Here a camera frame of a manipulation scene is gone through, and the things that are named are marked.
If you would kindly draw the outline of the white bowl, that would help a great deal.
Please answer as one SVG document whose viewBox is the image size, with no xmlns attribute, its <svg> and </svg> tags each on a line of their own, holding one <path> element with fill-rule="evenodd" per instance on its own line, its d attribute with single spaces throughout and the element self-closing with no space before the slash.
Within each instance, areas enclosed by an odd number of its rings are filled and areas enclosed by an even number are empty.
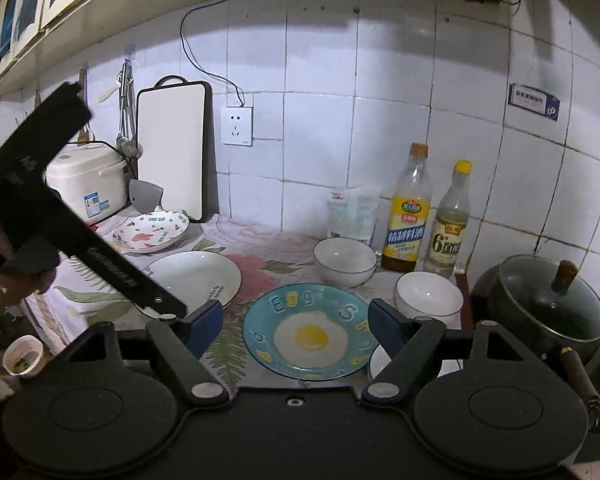
<svg viewBox="0 0 600 480">
<path fill-rule="evenodd" d="M 343 237 L 321 240 L 313 249 L 313 257 L 324 282 L 345 288 L 366 283 L 377 266 L 377 256 L 370 246 Z"/>
<path fill-rule="evenodd" d="M 460 328 L 464 296 L 448 278 L 429 272 L 403 274 L 394 286 L 396 310 L 407 318 L 428 316 L 449 328 Z"/>
</svg>

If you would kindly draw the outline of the white plate black rim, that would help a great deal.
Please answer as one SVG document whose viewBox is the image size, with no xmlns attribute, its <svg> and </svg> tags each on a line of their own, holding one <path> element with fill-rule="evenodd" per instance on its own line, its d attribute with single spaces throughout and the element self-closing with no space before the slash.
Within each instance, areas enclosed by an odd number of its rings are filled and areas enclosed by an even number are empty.
<svg viewBox="0 0 600 480">
<path fill-rule="evenodd" d="M 180 252 L 148 264 L 148 278 L 170 292 L 186 307 L 186 318 L 209 300 L 225 308 L 242 286 L 242 272 L 230 258 L 214 252 Z"/>
</svg>

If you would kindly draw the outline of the teal fried egg plate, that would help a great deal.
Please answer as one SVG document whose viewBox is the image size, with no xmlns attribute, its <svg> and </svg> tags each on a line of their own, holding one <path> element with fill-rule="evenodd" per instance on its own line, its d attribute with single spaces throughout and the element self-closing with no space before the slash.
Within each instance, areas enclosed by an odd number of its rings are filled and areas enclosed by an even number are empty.
<svg viewBox="0 0 600 480">
<path fill-rule="evenodd" d="M 249 353 L 271 372 L 329 382 L 363 368 L 378 346 L 368 303 L 324 284 L 291 284 L 258 298 L 242 322 Z"/>
</svg>

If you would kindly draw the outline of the rabbit carrot patterned plate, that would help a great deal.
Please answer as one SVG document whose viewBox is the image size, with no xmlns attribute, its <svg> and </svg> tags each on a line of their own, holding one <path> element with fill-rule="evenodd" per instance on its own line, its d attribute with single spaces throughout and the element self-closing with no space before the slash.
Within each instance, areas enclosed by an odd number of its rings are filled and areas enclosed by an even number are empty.
<svg viewBox="0 0 600 480">
<path fill-rule="evenodd" d="M 126 220 L 112 233 L 112 241 L 125 254 L 151 254 L 171 247 L 186 232 L 189 218 L 176 211 L 156 210 Z"/>
</svg>

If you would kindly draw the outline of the white rice cooker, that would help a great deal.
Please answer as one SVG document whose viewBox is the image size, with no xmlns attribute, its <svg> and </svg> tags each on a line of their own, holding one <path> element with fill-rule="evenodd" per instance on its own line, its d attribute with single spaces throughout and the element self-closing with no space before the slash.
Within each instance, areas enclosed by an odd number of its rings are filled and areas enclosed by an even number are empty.
<svg viewBox="0 0 600 480">
<path fill-rule="evenodd" d="M 89 226 L 119 210 L 128 200 L 128 164 L 102 144 L 74 146 L 48 165 L 45 179 L 65 204 Z"/>
</svg>

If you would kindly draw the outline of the vinegar bottle yellow cap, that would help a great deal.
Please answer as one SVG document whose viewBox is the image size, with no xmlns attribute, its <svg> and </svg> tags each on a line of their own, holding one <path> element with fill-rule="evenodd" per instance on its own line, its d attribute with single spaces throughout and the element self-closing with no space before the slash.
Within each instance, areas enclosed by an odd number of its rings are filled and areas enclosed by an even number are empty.
<svg viewBox="0 0 600 480">
<path fill-rule="evenodd" d="M 459 159 L 454 167 L 451 185 L 444 194 L 434 216 L 424 268 L 450 278 L 460 255 L 460 246 L 470 218 L 469 177 L 472 163 Z"/>
</svg>

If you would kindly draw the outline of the floral table cloth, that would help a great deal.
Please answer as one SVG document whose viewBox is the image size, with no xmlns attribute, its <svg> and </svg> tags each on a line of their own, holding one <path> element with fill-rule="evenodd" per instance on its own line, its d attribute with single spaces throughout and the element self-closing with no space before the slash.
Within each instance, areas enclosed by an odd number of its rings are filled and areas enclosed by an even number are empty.
<svg viewBox="0 0 600 480">
<path fill-rule="evenodd" d="M 320 274 L 313 260 L 315 240 L 276 231 L 249 221 L 215 214 L 194 223 L 181 240 L 166 249 L 215 252 L 237 264 L 242 286 L 224 309 L 220 336 L 202 362 L 230 390 L 240 387 L 292 388 L 296 381 L 272 373 L 258 363 L 242 340 L 242 321 L 254 300 L 270 290 L 294 283 L 316 283 Z M 99 276 L 73 258 L 62 258 L 52 287 L 23 303 L 27 316 L 53 354 L 64 350 L 93 322 L 110 321 L 117 330 L 139 330 L 148 321 L 136 307 Z"/>
</svg>

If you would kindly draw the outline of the cooking wine bottle orange cap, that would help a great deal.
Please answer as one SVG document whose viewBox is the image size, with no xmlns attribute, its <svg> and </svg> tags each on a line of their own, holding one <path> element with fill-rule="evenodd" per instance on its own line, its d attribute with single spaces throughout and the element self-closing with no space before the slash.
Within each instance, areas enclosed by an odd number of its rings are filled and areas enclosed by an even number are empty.
<svg viewBox="0 0 600 480">
<path fill-rule="evenodd" d="M 434 194 L 427 162 L 428 146 L 413 143 L 390 204 L 380 260 L 381 266 L 388 271 L 408 273 L 415 269 Z"/>
</svg>

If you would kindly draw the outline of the hanging metal ladle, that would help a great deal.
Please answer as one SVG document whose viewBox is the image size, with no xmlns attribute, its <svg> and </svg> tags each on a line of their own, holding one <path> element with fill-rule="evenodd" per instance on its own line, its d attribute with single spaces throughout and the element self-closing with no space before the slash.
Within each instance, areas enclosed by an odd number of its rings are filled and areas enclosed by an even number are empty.
<svg viewBox="0 0 600 480">
<path fill-rule="evenodd" d="M 137 141 L 135 119 L 135 94 L 132 62 L 126 58 L 122 64 L 118 83 L 119 125 L 117 147 L 129 159 L 139 159 L 143 151 Z"/>
</svg>

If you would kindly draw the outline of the small white cup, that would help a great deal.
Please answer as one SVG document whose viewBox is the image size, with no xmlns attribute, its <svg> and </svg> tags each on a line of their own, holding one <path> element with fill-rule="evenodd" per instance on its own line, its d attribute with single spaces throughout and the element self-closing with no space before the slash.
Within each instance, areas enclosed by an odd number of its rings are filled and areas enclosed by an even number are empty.
<svg viewBox="0 0 600 480">
<path fill-rule="evenodd" d="M 44 344 L 32 335 L 24 335 L 16 339 L 3 356 L 4 369 L 14 377 L 34 377 L 44 365 Z"/>
</svg>

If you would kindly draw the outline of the white salt bag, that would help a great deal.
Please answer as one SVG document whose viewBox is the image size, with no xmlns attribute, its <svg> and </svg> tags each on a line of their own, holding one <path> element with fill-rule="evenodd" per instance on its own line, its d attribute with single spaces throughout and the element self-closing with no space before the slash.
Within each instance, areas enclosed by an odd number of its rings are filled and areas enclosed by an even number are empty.
<svg viewBox="0 0 600 480">
<path fill-rule="evenodd" d="M 343 188 L 330 192 L 327 236 L 372 242 L 379 209 L 377 188 Z"/>
</svg>

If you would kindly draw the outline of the black pot with glass lid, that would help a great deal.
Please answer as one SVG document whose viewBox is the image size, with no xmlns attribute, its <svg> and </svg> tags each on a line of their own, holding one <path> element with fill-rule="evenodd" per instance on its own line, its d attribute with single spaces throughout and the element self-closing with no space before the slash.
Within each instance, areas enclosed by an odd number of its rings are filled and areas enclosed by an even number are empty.
<svg viewBox="0 0 600 480">
<path fill-rule="evenodd" d="M 511 256 L 478 278 L 470 303 L 475 322 L 502 324 L 543 359 L 569 347 L 588 362 L 600 345 L 600 297 L 569 260 Z"/>
</svg>

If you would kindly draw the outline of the white hanging spoon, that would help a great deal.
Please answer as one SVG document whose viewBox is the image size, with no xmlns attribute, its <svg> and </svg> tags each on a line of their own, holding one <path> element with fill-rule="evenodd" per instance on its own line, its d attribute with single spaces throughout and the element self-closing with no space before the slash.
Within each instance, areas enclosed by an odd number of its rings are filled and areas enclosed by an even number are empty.
<svg viewBox="0 0 600 480">
<path fill-rule="evenodd" d="M 103 94 L 101 94 L 96 102 L 97 103 L 103 103 L 106 102 L 109 98 L 111 98 L 116 92 L 118 92 L 121 87 L 122 87 L 122 79 L 123 79 L 123 75 L 122 73 L 118 73 L 116 80 L 114 81 L 114 84 L 108 88 Z"/>
</svg>

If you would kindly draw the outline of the white cutting board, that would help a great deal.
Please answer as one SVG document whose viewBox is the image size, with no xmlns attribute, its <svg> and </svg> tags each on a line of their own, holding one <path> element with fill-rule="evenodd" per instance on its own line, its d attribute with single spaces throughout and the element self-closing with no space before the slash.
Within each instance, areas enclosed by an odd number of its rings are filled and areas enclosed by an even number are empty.
<svg viewBox="0 0 600 480">
<path fill-rule="evenodd" d="M 136 134 L 143 155 L 140 180 L 162 189 L 160 205 L 195 222 L 207 218 L 212 88 L 205 81 L 166 75 L 136 98 Z"/>
</svg>

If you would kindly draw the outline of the white wall socket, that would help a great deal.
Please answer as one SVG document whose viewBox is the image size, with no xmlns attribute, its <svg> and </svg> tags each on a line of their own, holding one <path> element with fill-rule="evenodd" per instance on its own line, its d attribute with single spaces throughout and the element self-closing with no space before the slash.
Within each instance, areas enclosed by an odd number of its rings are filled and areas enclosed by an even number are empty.
<svg viewBox="0 0 600 480">
<path fill-rule="evenodd" d="M 223 107 L 221 141 L 225 145 L 251 146 L 253 142 L 253 109 L 248 106 Z"/>
</svg>

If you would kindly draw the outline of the blue wall sticker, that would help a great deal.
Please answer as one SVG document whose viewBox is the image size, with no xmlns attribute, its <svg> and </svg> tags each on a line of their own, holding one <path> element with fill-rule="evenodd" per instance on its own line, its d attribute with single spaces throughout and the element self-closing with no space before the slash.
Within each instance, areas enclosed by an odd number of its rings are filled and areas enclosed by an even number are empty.
<svg viewBox="0 0 600 480">
<path fill-rule="evenodd" d="M 556 96 L 525 84 L 510 84 L 508 104 L 527 112 L 558 121 L 560 101 Z"/>
</svg>

